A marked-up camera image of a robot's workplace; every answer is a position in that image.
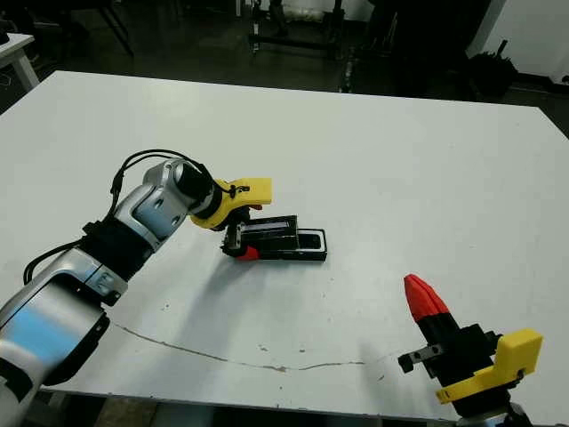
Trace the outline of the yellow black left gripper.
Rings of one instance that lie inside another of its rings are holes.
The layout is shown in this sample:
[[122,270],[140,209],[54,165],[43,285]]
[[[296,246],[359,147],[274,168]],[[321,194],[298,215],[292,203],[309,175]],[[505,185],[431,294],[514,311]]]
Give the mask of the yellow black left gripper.
[[270,178],[242,178],[234,181],[214,180],[210,204],[189,216],[198,227],[226,231],[221,251],[240,261],[260,259],[257,248],[244,244],[241,230],[250,220],[251,209],[262,209],[272,202]]

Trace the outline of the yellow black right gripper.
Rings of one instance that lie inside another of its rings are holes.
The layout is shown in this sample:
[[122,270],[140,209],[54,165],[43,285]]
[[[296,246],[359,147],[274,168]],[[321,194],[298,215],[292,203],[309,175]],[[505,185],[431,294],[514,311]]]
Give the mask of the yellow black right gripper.
[[429,345],[397,359],[404,373],[422,364],[442,388],[442,404],[515,386],[535,371],[543,336],[531,328],[510,334],[485,332],[474,324],[458,329],[448,307],[423,279],[404,277],[405,297],[413,320]]

